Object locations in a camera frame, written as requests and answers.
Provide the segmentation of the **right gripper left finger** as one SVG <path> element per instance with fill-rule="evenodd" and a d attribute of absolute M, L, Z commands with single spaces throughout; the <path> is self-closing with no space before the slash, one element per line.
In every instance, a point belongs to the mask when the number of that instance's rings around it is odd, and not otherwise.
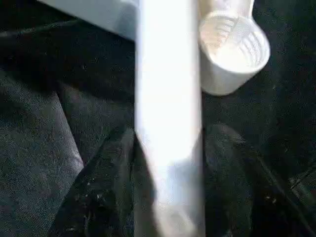
<path fill-rule="evenodd" d="M 50 237 L 141 237 L 155 196 L 134 129 L 117 127 L 76 177 Z"/>

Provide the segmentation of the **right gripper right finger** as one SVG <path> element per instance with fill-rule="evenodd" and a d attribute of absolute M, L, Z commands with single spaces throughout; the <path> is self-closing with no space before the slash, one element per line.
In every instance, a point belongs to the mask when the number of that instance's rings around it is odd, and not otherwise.
<path fill-rule="evenodd" d="M 231 127 L 204 129 L 208 237 L 313 237 L 316 232 L 262 154 Z"/>

